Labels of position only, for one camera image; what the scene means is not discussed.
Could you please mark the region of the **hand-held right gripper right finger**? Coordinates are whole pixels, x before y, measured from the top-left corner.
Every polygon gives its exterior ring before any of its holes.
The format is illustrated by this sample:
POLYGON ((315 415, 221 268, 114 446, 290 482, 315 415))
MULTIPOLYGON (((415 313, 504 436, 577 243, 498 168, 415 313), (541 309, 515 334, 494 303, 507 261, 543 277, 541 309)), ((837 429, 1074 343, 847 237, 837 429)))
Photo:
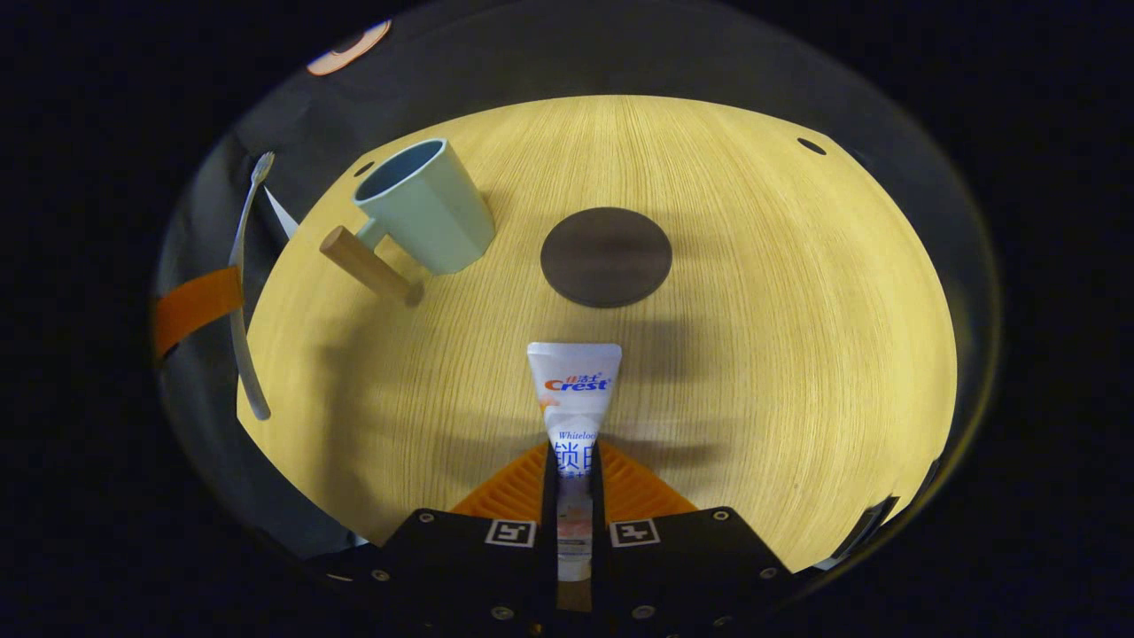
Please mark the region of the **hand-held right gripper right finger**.
POLYGON ((604 441, 591 479, 595 637, 741 637, 792 570, 729 507, 699 509, 604 441))

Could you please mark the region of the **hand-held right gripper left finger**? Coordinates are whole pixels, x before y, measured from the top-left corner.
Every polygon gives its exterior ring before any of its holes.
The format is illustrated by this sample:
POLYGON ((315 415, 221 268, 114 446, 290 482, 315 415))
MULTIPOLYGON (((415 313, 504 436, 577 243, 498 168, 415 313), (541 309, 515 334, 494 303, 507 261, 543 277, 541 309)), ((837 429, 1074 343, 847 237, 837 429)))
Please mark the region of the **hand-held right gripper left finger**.
POLYGON ((467 508, 413 511, 359 575, 393 635, 551 637, 555 457, 519 456, 469 494, 467 508))

